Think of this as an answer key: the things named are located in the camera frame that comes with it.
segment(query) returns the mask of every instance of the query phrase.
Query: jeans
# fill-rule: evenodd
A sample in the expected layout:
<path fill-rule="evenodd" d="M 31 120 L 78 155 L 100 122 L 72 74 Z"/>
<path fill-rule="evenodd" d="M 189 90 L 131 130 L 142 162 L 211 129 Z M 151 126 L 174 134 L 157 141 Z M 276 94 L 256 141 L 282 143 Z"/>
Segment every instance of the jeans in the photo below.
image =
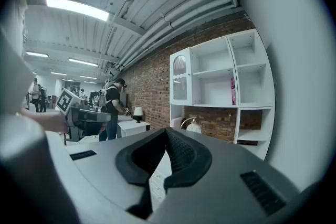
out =
<path fill-rule="evenodd" d="M 45 97 L 42 97 L 42 99 L 41 99 L 40 113 L 42 112 L 42 110 L 44 110 L 44 112 L 47 111 L 47 107 L 46 107 L 46 98 L 45 98 Z"/>
<path fill-rule="evenodd" d="M 118 126 L 118 116 L 111 115 L 111 120 L 107 123 L 104 132 L 99 134 L 99 141 L 105 141 L 116 139 L 117 136 L 117 126 Z"/>
<path fill-rule="evenodd" d="M 36 112 L 38 112 L 38 99 L 32 99 L 31 103 L 35 105 Z"/>

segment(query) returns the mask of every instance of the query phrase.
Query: person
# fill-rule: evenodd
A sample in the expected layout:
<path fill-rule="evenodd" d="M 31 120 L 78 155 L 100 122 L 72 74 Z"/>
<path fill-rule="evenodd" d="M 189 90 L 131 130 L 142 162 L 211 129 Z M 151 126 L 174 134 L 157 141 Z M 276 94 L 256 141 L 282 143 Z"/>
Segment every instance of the person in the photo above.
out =
<path fill-rule="evenodd" d="M 22 59 L 23 42 L 27 39 L 27 31 L 24 27 L 24 12 L 26 9 L 26 0 L 7 0 L 0 12 L 0 44 L 2 45 L 0 63 L 6 67 L 6 69 L 13 70 L 22 78 L 20 85 L 15 85 L 15 89 L 17 89 L 15 94 L 18 96 L 21 95 L 22 99 L 26 89 L 29 87 L 29 79 L 32 77 L 32 72 L 24 64 Z M 3 87 L 5 81 L 6 79 L 1 78 L 1 96 L 11 94 L 8 89 Z M 15 100 L 15 103 L 2 102 L 1 111 L 9 114 L 20 112 L 21 115 L 38 122 L 47 131 L 68 132 L 65 116 L 61 112 L 39 114 L 28 111 L 25 108 L 21 108 L 20 110 L 21 106 L 22 101 L 18 98 Z"/>
<path fill-rule="evenodd" d="M 97 106 L 100 108 L 101 112 L 107 112 L 105 104 L 106 104 L 105 94 L 103 94 L 103 92 L 99 90 Z"/>
<path fill-rule="evenodd" d="M 106 90 L 106 109 L 107 112 L 111 114 L 111 120 L 106 125 L 106 132 L 99 134 L 99 141 L 105 141 L 106 136 L 108 140 L 116 139 L 117 135 L 117 125 L 118 125 L 118 113 L 124 115 L 127 111 L 123 109 L 120 105 L 120 90 L 125 86 L 125 81 L 123 79 L 117 79 L 114 84 L 112 84 Z"/>
<path fill-rule="evenodd" d="M 84 92 L 84 89 L 83 89 L 83 88 L 82 88 L 82 89 L 80 89 L 79 97 L 81 97 L 82 99 L 86 99 L 86 98 L 87 98 L 87 96 L 86 96 L 86 94 L 85 94 L 85 92 Z"/>
<path fill-rule="evenodd" d="M 75 94 L 75 95 L 78 96 L 77 91 L 76 91 L 76 88 L 72 88 L 71 92 L 72 92 L 73 94 Z"/>
<path fill-rule="evenodd" d="M 37 84 L 37 78 L 34 79 L 34 86 L 31 93 L 31 102 L 35 106 L 36 112 L 38 112 L 38 100 L 39 100 L 39 87 Z"/>
<path fill-rule="evenodd" d="M 100 98 L 100 94 L 101 94 L 101 90 L 99 90 L 98 94 L 93 99 L 94 105 L 98 106 L 98 100 Z"/>
<path fill-rule="evenodd" d="M 23 108 L 26 107 L 26 110 L 29 110 L 29 92 L 26 93 L 26 96 L 25 96 L 25 102 L 24 102 L 24 105 L 22 106 Z"/>
<path fill-rule="evenodd" d="M 46 91 L 40 84 L 38 86 L 40 88 L 39 92 L 40 92 L 40 100 L 41 100 L 41 102 L 40 102 L 40 105 L 41 105 L 40 113 L 42 113 L 42 110 L 43 110 L 43 112 L 47 112 Z"/>

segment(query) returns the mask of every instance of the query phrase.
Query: glass cabinet door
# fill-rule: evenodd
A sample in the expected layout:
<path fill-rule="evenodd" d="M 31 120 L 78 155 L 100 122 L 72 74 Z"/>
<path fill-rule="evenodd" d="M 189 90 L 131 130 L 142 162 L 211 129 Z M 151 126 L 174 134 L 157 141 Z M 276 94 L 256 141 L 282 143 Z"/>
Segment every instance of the glass cabinet door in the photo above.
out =
<path fill-rule="evenodd" d="M 192 105 L 190 49 L 170 55 L 170 104 Z"/>

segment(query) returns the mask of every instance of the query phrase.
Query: pink box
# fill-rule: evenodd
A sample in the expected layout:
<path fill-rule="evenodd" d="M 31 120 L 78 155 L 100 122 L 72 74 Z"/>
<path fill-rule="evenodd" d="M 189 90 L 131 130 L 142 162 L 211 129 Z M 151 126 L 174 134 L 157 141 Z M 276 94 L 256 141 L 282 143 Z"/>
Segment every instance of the pink box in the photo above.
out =
<path fill-rule="evenodd" d="M 234 78 L 231 78 L 231 94 L 232 94 L 232 104 L 236 104 L 236 86 Z"/>

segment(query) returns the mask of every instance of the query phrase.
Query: black t-shirt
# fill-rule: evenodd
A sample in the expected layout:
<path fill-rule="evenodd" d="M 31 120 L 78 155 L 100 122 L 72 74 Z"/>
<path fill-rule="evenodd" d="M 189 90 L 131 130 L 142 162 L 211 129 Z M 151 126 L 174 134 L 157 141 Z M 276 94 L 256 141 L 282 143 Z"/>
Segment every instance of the black t-shirt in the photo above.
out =
<path fill-rule="evenodd" d="M 106 90 L 106 109 L 111 115 L 118 115 L 119 111 L 115 109 L 112 101 L 118 100 L 120 102 L 120 93 L 115 86 L 110 86 Z"/>
<path fill-rule="evenodd" d="M 42 97 L 44 97 L 46 95 L 46 91 L 42 87 L 40 88 L 40 92 L 41 92 Z"/>

